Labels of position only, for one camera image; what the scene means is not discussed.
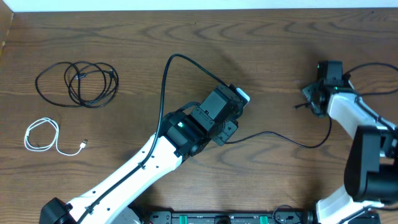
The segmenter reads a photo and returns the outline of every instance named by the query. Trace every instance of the wooden table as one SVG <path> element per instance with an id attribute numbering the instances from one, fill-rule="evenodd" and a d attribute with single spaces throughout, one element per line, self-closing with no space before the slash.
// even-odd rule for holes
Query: wooden table
<path id="1" fill-rule="evenodd" d="M 316 79 L 319 60 L 342 60 L 345 70 L 365 62 L 397 65 L 396 9 L 252 11 L 142 11 L 17 13 L 0 61 L 0 222 L 37 223 L 53 197 L 69 201 L 94 187 L 131 158 L 155 131 L 160 83 L 168 57 L 185 54 L 226 83 L 245 90 L 252 102 L 232 139 L 276 131 L 303 144 L 317 144 L 328 129 L 305 108 L 300 89 Z M 36 76 L 55 62 L 86 60 L 113 65 L 120 75 L 115 99 L 100 109 L 61 108 L 37 94 Z M 59 67 L 40 81 L 50 99 L 70 100 Z M 381 67 L 352 74 L 360 92 L 391 90 L 398 75 Z M 82 91 L 94 97 L 100 78 Z M 165 112 L 201 101 L 216 82 L 176 59 L 167 79 Z M 369 97 L 367 104 L 398 123 L 398 95 Z M 61 127 L 55 149 L 24 148 L 26 127 L 42 117 Z M 47 144 L 50 126 L 30 139 Z M 333 123 L 329 140 L 303 149 L 274 136 L 230 146 L 211 143 L 138 199 L 145 207 L 196 211 L 273 210 L 281 204 L 312 208 L 343 184 L 352 140 Z M 395 223 L 396 213 L 383 213 Z"/>

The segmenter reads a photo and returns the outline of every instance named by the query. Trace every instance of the usb cable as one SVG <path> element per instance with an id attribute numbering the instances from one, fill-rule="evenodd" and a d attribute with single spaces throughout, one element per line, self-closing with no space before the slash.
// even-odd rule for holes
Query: usb cable
<path id="1" fill-rule="evenodd" d="M 35 146 L 32 146 L 32 145 L 30 144 L 30 142 L 29 142 L 29 134 L 30 134 L 30 131 L 33 130 L 34 128 L 36 128 L 37 126 L 39 126 L 39 125 L 41 125 L 41 124 L 44 124 L 44 123 L 46 123 L 46 122 L 50 123 L 50 124 L 54 127 L 54 129 L 55 129 L 54 140 L 53 140 L 48 146 L 42 146 L 42 147 L 35 147 Z M 62 152 L 62 151 L 58 148 L 58 136 L 59 136 L 59 134 L 60 134 L 60 128 L 59 128 L 59 126 L 58 126 L 58 124 L 57 124 L 56 121 L 54 121 L 54 120 L 51 119 L 51 118 L 42 118 L 42 119 L 38 119 L 37 121 L 33 122 L 33 123 L 26 129 L 25 141 L 24 141 L 25 147 L 26 147 L 27 150 L 30 150 L 30 151 L 34 151 L 34 152 L 44 152 L 44 151 L 49 150 L 49 149 L 54 145 L 54 143 L 55 143 L 55 148 L 56 148 L 57 151 L 58 151 L 59 153 L 61 153 L 62 155 L 65 155 L 65 156 L 75 156 L 75 155 L 79 154 L 79 152 L 80 152 L 82 149 L 84 149 L 84 148 L 86 147 L 86 145 L 87 145 L 87 140 L 84 140 L 84 141 L 80 144 L 80 149 L 79 149 L 79 151 L 77 151 L 76 153 L 68 154 L 68 153 Z"/>

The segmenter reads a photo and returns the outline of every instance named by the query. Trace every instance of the green component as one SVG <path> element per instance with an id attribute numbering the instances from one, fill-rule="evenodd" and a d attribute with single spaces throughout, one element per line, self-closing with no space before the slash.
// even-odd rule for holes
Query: green component
<path id="1" fill-rule="evenodd" d="M 180 215 L 180 224 L 188 224 L 188 217 L 186 215 Z"/>
<path id="2" fill-rule="evenodd" d="M 268 217 L 267 216 L 260 216 L 260 224 L 268 224 Z"/>

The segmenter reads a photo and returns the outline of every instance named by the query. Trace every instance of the white backdrop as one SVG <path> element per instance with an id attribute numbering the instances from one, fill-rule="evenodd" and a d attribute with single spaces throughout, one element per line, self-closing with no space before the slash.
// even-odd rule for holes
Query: white backdrop
<path id="1" fill-rule="evenodd" d="M 14 12 L 398 7 L 398 0 L 3 0 Z"/>

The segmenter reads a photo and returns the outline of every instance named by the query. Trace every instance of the white arm segment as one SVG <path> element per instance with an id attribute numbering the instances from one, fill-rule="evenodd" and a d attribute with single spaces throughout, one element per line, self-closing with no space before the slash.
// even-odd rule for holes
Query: white arm segment
<path id="1" fill-rule="evenodd" d="M 70 210 L 70 214 L 76 221 L 86 210 L 85 207 L 91 205 L 103 192 L 132 171 L 146 157 L 154 138 L 155 135 L 152 135 L 133 158 L 128 160 L 102 183 L 69 202 L 73 207 Z M 152 153 L 153 157 L 146 162 L 145 169 L 139 169 L 110 192 L 94 207 L 93 213 L 87 215 L 82 223 L 111 223 L 146 188 L 181 165 L 182 156 L 177 157 L 174 151 L 175 147 L 165 137 L 160 137 Z"/>
<path id="2" fill-rule="evenodd" d="M 331 119 L 335 119 L 342 125 L 344 130 L 351 136 L 355 137 L 356 128 L 358 126 L 375 126 L 378 129 L 387 129 L 384 125 L 378 123 L 373 117 L 365 112 L 357 103 L 354 93 L 336 93 L 330 96 L 328 105 L 328 114 Z M 369 108 L 359 97 L 358 100 L 364 107 L 374 115 L 378 116 L 371 108 Z M 395 125 L 391 122 L 385 121 L 392 128 Z"/>
<path id="3" fill-rule="evenodd" d="M 383 207 L 381 202 L 363 201 L 354 202 L 353 198 L 348 195 L 344 185 L 336 190 L 326 199 L 317 202 L 317 218 L 318 223 L 322 224 L 336 224 L 342 219 L 362 210 L 364 207 Z"/>

